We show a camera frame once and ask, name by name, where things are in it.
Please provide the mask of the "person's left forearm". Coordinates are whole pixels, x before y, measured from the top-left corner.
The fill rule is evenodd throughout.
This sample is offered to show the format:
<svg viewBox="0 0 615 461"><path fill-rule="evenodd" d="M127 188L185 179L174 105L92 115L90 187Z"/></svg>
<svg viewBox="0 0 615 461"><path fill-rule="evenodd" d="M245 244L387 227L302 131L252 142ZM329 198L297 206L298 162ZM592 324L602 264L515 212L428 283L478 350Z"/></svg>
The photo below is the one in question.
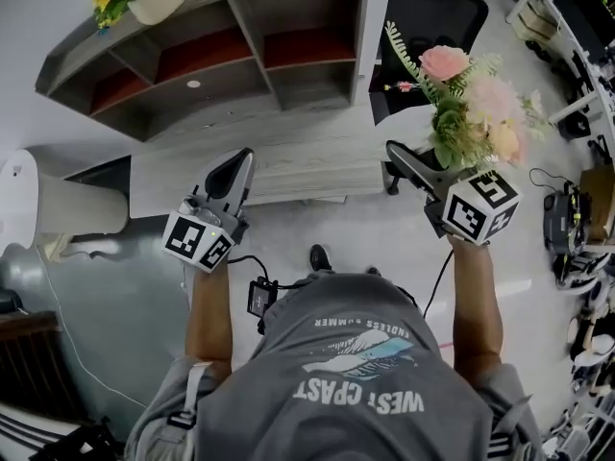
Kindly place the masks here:
<svg viewBox="0 0 615 461"><path fill-rule="evenodd" d="M223 382L232 373L233 345L229 273L224 260L210 274L195 273L184 354L208 362L215 379Z"/></svg>

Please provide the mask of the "grey wooden desk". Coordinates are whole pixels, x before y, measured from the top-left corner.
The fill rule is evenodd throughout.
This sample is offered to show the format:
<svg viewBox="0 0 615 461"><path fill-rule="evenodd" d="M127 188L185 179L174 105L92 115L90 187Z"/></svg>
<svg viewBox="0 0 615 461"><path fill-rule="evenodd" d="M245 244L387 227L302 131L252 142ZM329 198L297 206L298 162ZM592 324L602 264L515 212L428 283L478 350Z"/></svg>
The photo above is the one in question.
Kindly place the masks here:
<svg viewBox="0 0 615 461"><path fill-rule="evenodd" d="M92 20L37 92L133 139L130 206L163 215L226 151L256 154L253 205L381 190L368 98L388 0L184 0L147 26Z"/></svg>

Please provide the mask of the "white and black sneaker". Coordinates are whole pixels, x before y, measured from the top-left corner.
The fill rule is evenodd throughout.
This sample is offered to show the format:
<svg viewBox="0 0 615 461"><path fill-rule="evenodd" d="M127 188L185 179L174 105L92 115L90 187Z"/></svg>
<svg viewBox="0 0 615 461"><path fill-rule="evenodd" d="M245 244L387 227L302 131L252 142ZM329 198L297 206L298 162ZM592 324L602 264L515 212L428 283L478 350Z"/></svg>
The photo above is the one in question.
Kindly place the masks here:
<svg viewBox="0 0 615 461"><path fill-rule="evenodd" d="M592 290L606 277L611 254L558 255L553 262L555 286L559 291L580 295Z"/></svg>

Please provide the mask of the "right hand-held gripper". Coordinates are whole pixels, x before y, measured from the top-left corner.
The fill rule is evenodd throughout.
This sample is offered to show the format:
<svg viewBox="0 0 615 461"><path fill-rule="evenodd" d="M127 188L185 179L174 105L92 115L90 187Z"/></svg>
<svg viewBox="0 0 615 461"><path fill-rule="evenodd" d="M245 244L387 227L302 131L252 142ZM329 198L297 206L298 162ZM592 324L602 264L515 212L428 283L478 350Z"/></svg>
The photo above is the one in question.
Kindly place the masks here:
<svg viewBox="0 0 615 461"><path fill-rule="evenodd" d="M417 154L404 143L388 140L385 171L392 178L388 194L399 193L407 180L427 194L445 194L425 206L425 213L439 237L453 233L475 245L484 245L510 224L522 194L497 170L483 171L455 182L455 172L443 168L433 149Z"/></svg>

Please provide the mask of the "black waist device box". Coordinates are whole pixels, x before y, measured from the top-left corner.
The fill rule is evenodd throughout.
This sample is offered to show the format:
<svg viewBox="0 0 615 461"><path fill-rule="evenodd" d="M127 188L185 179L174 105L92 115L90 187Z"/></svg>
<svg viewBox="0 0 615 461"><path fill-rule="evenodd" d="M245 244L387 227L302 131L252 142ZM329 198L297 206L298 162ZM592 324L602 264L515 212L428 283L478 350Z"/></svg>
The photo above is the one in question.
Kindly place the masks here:
<svg viewBox="0 0 615 461"><path fill-rule="evenodd" d="M262 318L267 309L277 301L278 282L265 277L253 280L249 286L247 312Z"/></svg>

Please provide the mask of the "person's black left shoe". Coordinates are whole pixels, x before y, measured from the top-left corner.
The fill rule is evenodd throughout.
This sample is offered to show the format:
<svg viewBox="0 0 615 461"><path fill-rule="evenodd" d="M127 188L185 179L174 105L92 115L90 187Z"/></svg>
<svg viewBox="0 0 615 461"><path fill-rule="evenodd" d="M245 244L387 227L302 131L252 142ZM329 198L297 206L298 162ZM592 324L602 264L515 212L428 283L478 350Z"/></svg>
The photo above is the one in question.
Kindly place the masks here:
<svg viewBox="0 0 615 461"><path fill-rule="evenodd" d="M311 246L308 254L309 265L313 272L331 271L332 265L326 248L321 244Z"/></svg>

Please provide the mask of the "pink flowers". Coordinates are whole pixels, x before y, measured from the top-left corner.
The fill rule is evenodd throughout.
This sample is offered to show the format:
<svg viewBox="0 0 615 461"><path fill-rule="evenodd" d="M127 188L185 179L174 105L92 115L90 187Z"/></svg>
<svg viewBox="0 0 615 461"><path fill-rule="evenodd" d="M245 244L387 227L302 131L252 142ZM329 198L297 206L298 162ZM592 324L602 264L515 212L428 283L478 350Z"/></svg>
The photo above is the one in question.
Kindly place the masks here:
<svg viewBox="0 0 615 461"><path fill-rule="evenodd" d="M541 95L524 95L504 80L498 55L473 58L448 45L435 45L415 60L396 23L384 32L398 62L434 107L429 143L444 168L518 164L529 138L542 138L551 124Z"/></svg>

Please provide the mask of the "brown cardboard box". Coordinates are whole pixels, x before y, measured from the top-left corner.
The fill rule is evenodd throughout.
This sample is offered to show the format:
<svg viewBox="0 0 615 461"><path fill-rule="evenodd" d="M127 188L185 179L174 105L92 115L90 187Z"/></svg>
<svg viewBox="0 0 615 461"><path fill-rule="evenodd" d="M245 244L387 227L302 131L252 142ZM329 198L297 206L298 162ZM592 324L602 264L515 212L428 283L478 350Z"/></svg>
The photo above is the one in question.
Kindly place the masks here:
<svg viewBox="0 0 615 461"><path fill-rule="evenodd" d="M581 173L580 191L590 198L589 240L604 242L615 231L615 168L597 166Z"/></svg>

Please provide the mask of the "black bag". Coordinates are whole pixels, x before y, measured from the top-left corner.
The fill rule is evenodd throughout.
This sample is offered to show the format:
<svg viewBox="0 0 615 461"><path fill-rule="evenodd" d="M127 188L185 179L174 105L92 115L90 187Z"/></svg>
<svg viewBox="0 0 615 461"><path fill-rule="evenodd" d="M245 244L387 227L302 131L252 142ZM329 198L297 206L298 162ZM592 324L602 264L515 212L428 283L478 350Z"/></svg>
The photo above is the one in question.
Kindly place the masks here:
<svg viewBox="0 0 615 461"><path fill-rule="evenodd" d="M589 238L591 199L580 188L565 182L563 189L544 199L545 247L555 255L578 255Z"/></svg>

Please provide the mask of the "black office chair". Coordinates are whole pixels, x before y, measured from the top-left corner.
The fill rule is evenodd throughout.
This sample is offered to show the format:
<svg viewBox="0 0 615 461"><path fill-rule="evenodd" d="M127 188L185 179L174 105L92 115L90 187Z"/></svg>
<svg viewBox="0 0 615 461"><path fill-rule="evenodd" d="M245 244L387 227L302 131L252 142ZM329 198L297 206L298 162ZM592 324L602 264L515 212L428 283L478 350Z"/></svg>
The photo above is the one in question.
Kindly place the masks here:
<svg viewBox="0 0 615 461"><path fill-rule="evenodd" d="M396 23L403 41L413 59L435 45L448 45L465 51L468 55L488 15L483 0L388 0L384 24ZM419 89L409 93L384 91L385 84L410 81L411 77L398 62L386 38L384 27L380 39L381 65L369 89L370 102L376 123L403 111L415 111L430 106L433 112L427 126L428 141L431 134L431 117L434 107ZM455 172L455 180L472 168L445 168Z"/></svg>

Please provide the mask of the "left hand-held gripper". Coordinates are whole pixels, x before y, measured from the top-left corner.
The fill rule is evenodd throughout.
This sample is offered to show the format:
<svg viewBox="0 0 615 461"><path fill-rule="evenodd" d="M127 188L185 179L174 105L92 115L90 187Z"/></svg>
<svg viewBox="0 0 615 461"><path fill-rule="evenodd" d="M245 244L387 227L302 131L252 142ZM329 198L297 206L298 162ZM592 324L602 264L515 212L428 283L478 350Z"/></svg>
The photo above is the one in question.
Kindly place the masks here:
<svg viewBox="0 0 615 461"><path fill-rule="evenodd" d="M242 206L255 174L250 148L217 158L205 178L205 196L188 194L172 211L162 236L162 250L210 274L241 242L249 227Z"/></svg>

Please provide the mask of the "person's grey printed t-shirt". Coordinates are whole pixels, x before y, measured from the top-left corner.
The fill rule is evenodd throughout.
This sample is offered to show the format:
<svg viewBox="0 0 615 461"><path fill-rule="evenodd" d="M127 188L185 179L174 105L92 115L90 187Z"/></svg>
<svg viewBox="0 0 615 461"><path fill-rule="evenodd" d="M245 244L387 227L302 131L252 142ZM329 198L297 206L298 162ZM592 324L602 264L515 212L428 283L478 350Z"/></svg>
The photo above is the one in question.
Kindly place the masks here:
<svg viewBox="0 0 615 461"><path fill-rule="evenodd" d="M470 385L386 279L316 274L223 382L176 360L125 461L544 461L514 367Z"/></svg>

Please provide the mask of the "person's right forearm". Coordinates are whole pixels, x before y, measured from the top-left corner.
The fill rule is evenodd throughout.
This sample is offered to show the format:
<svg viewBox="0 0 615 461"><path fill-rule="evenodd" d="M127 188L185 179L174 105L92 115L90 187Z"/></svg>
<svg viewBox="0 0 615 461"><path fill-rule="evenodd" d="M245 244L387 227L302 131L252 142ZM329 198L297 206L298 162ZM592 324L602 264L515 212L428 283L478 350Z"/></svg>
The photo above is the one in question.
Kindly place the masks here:
<svg viewBox="0 0 615 461"><path fill-rule="evenodd" d="M450 235L455 312L454 369L470 384L501 363L504 328L489 250Z"/></svg>

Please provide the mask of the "dark wooden cabinet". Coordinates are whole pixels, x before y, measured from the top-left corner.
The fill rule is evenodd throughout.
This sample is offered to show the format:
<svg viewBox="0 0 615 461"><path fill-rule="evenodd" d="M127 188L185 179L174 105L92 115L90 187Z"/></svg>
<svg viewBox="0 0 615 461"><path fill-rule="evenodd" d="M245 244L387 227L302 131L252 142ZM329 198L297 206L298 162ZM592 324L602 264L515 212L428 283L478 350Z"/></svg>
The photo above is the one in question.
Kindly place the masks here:
<svg viewBox="0 0 615 461"><path fill-rule="evenodd" d="M89 421L53 311L0 314L0 400L56 420Z"/></svg>

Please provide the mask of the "white office desk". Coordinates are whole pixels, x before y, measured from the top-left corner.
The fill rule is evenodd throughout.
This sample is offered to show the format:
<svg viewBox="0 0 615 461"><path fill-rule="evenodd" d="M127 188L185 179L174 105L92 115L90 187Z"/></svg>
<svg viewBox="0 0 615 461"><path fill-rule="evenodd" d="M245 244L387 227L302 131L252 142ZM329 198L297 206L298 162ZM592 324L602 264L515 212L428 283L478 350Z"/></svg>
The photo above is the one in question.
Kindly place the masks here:
<svg viewBox="0 0 615 461"><path fill-rule="evenodd" d="M530 0L517 0L512 10L505 17L505 22L512 25L515 19L521 14L521 10ZM599 105L599 111L602 114L602 119L606 125L603 136L608 140L615 140L615 98L612 94L606 90L606 87L601 82L603 76L600 68L590 61L590 53L586 50L581 42L578 40L580 33L577 33L571 26L570 20L566 18L565 14L556 5L554 0L538 0L542 1L544 7L549 11L549 14L555 21L556 32L559 34L561 31L571 42L573 50L578 54L580 62L582 64L582 70L587 73L590 85L593 87L585 95L576 99L572 104L567 107L552 113L549 116L549 121L553 124L557 124L570 116L574 112L581 111L586 107L589 107L593 102L597 102Z"/></svg>

